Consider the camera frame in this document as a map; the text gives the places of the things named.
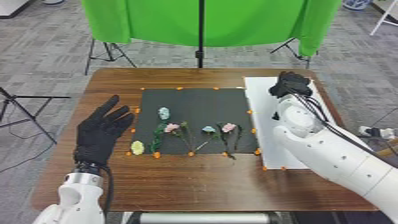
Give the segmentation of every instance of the white flower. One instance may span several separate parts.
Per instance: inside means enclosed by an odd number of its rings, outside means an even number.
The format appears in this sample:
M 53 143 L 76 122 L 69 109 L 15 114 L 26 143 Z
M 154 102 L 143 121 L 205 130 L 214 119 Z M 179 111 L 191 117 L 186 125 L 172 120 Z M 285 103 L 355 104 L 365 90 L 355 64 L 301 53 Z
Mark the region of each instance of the white flower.
M 157 109 L 157 116 L 161 120 L 166 120 L 170 118 L 170 110 L 165 107 Z

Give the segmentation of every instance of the green screen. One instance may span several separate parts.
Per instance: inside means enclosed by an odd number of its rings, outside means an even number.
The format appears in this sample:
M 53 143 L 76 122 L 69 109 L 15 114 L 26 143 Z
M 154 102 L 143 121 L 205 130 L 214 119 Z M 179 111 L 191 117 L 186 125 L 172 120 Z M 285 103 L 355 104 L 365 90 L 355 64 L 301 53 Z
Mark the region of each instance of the green screen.
M 326 34 L 339 0 L 205 0 L 204 46 L 229 47 L 300 40 L 310 56 Z M 197 46 L 198 0 L 81 0 L 92 36 Z

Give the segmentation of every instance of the orange marker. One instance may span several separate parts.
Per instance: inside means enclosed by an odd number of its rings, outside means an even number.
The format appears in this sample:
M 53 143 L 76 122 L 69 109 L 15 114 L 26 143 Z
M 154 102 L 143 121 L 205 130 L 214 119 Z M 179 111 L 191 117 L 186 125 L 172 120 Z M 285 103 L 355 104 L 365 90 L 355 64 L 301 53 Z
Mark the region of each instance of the orange marker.
M 259 156 L 260 155 L 260 150 L 257 148 L 255 152 L 253 152 L 253 155 Z
M 154 157 L 154 159 L 159 158 L 159 152 L 154 152 L 154 153 L 152 153 L 152 157 Z

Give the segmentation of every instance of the white sheet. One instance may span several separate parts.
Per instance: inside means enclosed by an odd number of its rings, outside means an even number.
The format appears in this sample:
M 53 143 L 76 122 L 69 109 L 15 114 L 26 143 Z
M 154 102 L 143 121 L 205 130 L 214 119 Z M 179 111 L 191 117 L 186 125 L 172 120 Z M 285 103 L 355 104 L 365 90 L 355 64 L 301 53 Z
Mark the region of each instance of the white sheet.
M 276 98 L 269 95 L 268 89 L 276 83 L 276 77 L 245 77 L 245 95 L 248 98 L 248 106 L 252 110 L 252 121 L 255 127 L 255 135 L 259 141 L 259 147 L 262 150 L 262 164 L 268 169 L 280 169 L 284 166 L 287 169 L 307 169 L 301 162 L 294 159 L 289 151 L 276 145 L 273 141 L 271 130 L 276 121 L 271 119 L 276 108 Z M 314 91 L 312 98 L 319 101 L 324 115 L 333 123 L 328 108 L 324 106 L 323 99 L 314 87 L 308 84 L 308 88 Z

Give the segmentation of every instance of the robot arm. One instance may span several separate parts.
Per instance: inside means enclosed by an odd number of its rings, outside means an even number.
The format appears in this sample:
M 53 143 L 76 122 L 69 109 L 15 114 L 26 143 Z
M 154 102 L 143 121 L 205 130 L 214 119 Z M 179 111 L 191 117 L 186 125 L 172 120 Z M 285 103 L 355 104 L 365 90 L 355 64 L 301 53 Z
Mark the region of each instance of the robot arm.
M 33 224 L 102 224 L 104 216 L 97 204 L 102 194 L 102 178 L 90 173 L 70 173 L 58 187 L 60 203 L 51 205 L 33 221 Z
M 332 133 L 291 94 L 280 98 L 276 115 L 278 144 L 314 173 L 364 197 L 398 223 L 398 169 Z M 356 136 L 328 125 L 367 148 Z
M 115 140 L 133 122 L 133 115 L 125 114 L 125 106 L 106 115 L 117 102 L 118 97 L 113 96 L 77 125 L 76 168 L 65 175 L 63 184 L 58 187 L 60 203 L 44 209 L 33 224 L 104 223 L 108 207 L 102 211 L 97 203 L 102 194 L 99 170 L 109 172 L 106 162 Z

